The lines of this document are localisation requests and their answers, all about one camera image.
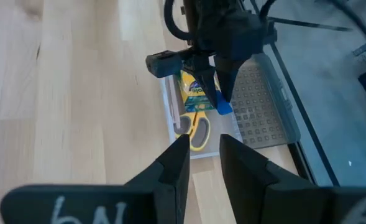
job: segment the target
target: scissors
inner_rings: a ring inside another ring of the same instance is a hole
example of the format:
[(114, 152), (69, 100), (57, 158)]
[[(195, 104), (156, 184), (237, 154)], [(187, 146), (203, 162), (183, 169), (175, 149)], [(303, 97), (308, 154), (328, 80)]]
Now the scissors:
[(180, 128), (175, 126), (176, 138), (182, 134), (190, 135), (190, 149), (201, 151), (208, 142), (210, 122), (204, 111), (185, 113), (180, 116)]

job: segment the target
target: black cable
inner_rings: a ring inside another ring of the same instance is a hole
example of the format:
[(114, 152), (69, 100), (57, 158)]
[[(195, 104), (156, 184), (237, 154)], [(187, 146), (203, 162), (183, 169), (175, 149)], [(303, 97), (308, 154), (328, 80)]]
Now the black cable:
[(173, 19), (173, 3), (174, 0), (166, 0), (165, 7), (163, 8), (163, 15), (165, 17), (166, 27), (168, 28), (169, 32), (174, 35), (175, 37), (179, 38), (180, 40), (192, 40), (193, 35), (189, 32), (184, 32), (180, 30), (175, 20)]
[(274, 4), (276, 0), (267, 0), (267, 2), (262, 6), (260, 13), (258, 14), (261, 21), (267, 20), (268, 12), (270, 11), (271, 5)]
[(335, 7), (340, 9), (345, 15), (347, 15), (354, 23), (359, 27), (359, 29), (366, 36), (366, 25), (362, 21), (362, 19), (341, 0), (330, 0)]

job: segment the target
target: floor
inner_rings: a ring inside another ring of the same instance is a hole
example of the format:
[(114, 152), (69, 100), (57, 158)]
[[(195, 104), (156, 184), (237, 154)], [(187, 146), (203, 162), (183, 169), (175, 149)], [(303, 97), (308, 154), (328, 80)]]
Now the floor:
[[(265, 1), (256, 2), (261, 6)], [(366, 1), (349, 4), (366, 22)], [(366, 53), (352, 53), (366, 38), (325, 1), (277, 1), (270, 15), (354, 29), (336, 32), (276, 24), (276, 46), (340, 184), (366, 186), (366, 93), (357, 80), (366, 72)], [(314, 170), (323, 166), (313, 156), (315, 148), (304, 149)]]
[[(31, 183), (123, 184), (167, 148), (144, 58), (186, 45), (160, 1), (0, 0), (0, 199)], [(286, 147), (260, 152), (296, 172)], [(186, 211), (234, 223), (218, 157), (192, 161)]]

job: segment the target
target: light wood surface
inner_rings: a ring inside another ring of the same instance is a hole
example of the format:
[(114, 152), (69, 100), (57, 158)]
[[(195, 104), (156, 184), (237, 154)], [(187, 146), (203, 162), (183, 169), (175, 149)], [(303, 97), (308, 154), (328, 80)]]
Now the light wood surface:
[[(160, 82), (144, 59), (186, 45), (161, 8), (0, 0), (0, 199), (31, 183), (123, 184), (167, 148)], [(295, 172), (287, 148), (262, 151)], [(191, 170), (186, 222), (234, 223), (219, 158)]]

